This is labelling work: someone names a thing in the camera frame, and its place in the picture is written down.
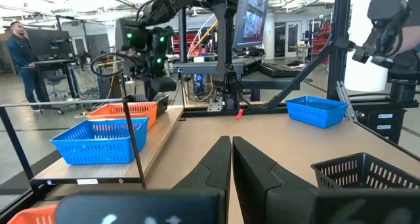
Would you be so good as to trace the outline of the red tool cabinet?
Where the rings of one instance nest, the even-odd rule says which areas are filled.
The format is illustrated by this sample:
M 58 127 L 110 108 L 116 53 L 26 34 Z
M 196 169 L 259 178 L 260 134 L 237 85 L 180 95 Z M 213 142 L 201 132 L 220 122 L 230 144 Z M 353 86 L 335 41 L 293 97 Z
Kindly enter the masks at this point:
M 309 44 L 308 58 L 313 60 L 318 56 L 329 41 L 331 23 L 324 20 L 311 20 L 309 22 Z

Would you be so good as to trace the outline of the red rack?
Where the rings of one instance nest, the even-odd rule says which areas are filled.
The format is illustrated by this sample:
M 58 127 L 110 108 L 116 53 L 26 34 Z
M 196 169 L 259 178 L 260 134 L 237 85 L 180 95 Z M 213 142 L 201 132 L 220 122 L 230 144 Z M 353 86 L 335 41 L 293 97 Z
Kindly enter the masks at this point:
M 186 34 L 186 46 L 189 56 L 199 56 L 207 52 L 206 47 L 203 42 L 198 45 L 199 40 L 201 39 L 200 34 Z M 171 37 L 171 51 L 178 54 L 180 51 L 180 37 L 179 34 L 175 34 Z

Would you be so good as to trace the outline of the wooden shelf with black frame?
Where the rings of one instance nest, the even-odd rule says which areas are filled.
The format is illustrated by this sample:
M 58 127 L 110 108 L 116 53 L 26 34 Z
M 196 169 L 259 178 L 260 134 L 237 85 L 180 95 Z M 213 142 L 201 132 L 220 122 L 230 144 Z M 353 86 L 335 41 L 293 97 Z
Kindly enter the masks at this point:
M 80 123 L 70 111 L 33 113 L 21 105 L 0 108 L 0 194 L 17 195 L 31 185 L 138 183 L 146 177 L 183 113 L 170 106 L 147 134 L 138 158 L 129 164 L 68 165 L 50 138 Z

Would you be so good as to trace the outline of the grey office chair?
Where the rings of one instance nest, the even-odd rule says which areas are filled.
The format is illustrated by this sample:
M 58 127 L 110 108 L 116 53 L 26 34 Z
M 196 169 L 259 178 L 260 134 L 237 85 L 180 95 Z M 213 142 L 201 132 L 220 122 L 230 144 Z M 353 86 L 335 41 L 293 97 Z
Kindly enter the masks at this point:
M 61 81 L 67 79 L 64 74 L 56 74 L 54 72 L 45 72 L 43 74 L 44 80 L 47 85 L 52 87 L 52 90 L 49 92 L 48 96 L 60 96 L 64 101 L 69 99 L 70 92 L 66 90 L 60 90 L 57 86 L 61 83 Z

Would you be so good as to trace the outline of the blue plastic basket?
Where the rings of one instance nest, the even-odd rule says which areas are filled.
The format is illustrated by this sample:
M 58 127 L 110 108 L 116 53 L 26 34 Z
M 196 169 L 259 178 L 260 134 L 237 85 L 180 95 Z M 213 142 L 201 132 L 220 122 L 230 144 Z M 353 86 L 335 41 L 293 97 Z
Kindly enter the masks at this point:
M 129 164 L 135 159 L 125 118 L 85 120 L 50 142 L 69 165 Z
M 285 103 L 291 119 L 324 129 L 340 123 L 348 107 L 345 102 L 314 96 L 289 99 Z

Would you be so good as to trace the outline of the person's forearm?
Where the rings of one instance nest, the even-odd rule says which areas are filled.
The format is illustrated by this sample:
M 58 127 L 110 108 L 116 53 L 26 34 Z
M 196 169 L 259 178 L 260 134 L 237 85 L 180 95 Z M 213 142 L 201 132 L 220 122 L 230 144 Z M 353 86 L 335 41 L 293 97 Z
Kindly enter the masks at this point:
M 402 28 L 403 41 L 400 52 L 410 51 L 420 44 L 420 26 L 408 26 Z

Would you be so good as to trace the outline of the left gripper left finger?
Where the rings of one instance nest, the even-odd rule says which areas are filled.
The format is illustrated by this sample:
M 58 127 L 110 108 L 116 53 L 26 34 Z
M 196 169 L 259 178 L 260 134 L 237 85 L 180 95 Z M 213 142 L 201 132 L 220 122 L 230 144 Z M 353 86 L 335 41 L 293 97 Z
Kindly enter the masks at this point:
M 222 136 L 171 189 L 96 190 L 65 197 L 56 224 L 227 224 L 232 144 Z

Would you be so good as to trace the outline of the black plastic basket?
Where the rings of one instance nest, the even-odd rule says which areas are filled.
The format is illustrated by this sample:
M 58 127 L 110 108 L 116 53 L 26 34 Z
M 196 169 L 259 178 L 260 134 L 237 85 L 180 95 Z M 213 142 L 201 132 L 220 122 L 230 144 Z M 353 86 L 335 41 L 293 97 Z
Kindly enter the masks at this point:
M 320 188 L 420 190 L 420 178 L 363 152 L 318 162 L 311 168 Z
M 131 94 L 127 96 L 129 102 L 157 102 L 156 117 L 160 117 L 166 110 L 169 104 L 169 94 L 157 94 L 152 100 L 149 100 L 145 94 Z

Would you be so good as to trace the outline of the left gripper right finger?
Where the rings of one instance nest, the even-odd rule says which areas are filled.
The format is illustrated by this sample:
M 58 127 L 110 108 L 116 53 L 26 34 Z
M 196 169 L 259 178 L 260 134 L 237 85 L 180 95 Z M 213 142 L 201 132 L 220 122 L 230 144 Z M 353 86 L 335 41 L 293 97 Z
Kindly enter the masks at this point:
M 233 172 L 245 224 L 420 224 L 420 190 L 313 186 L 241 137 Z

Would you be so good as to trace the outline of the orange plastic basket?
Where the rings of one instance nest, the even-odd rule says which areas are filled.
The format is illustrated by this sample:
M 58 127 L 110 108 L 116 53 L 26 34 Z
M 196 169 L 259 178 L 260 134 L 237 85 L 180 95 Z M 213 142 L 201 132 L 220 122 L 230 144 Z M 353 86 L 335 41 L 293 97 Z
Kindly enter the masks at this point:
M 57 205 L 28 208 L 18 212 L 7 224 L 55 224 L 54 211 Z
M 158 104 L 157 102 L 129 102 L 128 103 L 129 113 L 132 118 L 148 118 L 148 130 L 154 125 L 157 112 Z M 114 119 L 114 118 L 124 118 L 125 110 L 123 103 L 110 103 L 87 115 L 87 119 L 97 120 L 97 119 Z

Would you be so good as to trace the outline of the person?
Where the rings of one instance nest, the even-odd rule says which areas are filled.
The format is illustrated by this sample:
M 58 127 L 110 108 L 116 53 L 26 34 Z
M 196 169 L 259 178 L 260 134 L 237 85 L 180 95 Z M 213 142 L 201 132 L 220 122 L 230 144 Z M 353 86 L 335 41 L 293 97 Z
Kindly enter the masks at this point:
M 10 23 L 10 28 L 12 33 L 6 41 L 7 48 L 17 74 L 22 78 L 26 99 L 29 103 L 36 103 L 35 93 L 40 102 L 45 102 L 40 77 L 34 70 L 37 60 L 26 37 L 25 27 L 14 21 Z

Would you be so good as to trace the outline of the black controller box white labels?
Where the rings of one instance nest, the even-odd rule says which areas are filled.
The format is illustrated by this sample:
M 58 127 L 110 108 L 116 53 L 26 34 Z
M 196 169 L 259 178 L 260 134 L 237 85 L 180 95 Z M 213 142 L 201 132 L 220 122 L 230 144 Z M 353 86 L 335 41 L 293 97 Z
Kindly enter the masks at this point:
M 357 109 L 358 121 L 398 144 L 406 110 L 403 108 L 365 107 Z

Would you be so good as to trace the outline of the black aluminium rig frame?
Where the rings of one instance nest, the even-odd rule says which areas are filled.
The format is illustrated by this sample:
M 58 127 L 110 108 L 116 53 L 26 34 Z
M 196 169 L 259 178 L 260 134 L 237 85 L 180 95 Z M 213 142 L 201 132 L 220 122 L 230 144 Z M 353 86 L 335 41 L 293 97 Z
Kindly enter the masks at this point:
M 355 52 L 354 42 L 348 38 L 348 22 L 350 20 L 350 0 L 336 0 L 335 1 L 335 14 L 333 21 L 333 33 L 328 44 L 323 48 L 321 53 L 304 69 L 293 78 L 293 81 L 282 90 L 281 93 L 273 97 L 270 101 L 264 104 L 255 106 L 246 106 L 245 114 L 277 114 L 288 113 L 286 103 L 283 101 L 290 92 L 300 84 L 305 77 L 317 67 L 325 57 L 331 58 L 329 67 L 329 79 L 327 98 L 335 101 L 340 101 L 336 91 L 336 82 L 342 81 L 344 78 L 345 58 L 349 51 Z M 387 98 L 373 99 L 371 94 L 365 93 L 363 99 L 355 99 L 351 101 L 352 107 L 358 114 L 357 109 L 365 107 L 385 107 L 385 108 L 415 108 L 420 107 L 420 102 L 415 99 L 411 102 L 396 102 Z

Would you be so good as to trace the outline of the dark computer monitor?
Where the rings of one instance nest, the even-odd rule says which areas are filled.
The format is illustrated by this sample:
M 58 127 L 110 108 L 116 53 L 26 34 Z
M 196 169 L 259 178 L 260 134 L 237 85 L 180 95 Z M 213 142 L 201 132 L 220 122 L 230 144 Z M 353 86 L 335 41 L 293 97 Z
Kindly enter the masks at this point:
M 33 54 L 39 61 L 74 57 L 72 39 L 67 31 L 29 29 L 27 35 Z

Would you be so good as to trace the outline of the black keyboard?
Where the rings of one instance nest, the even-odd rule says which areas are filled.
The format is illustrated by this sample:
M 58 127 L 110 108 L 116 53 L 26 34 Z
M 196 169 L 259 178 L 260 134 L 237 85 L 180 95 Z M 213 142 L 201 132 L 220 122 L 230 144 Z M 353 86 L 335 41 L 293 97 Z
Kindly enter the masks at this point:
M 301 72 L 291 69 L 284 65 L 262 62 L 257 66 L 257 70 L 271 78 L 294 78 Z

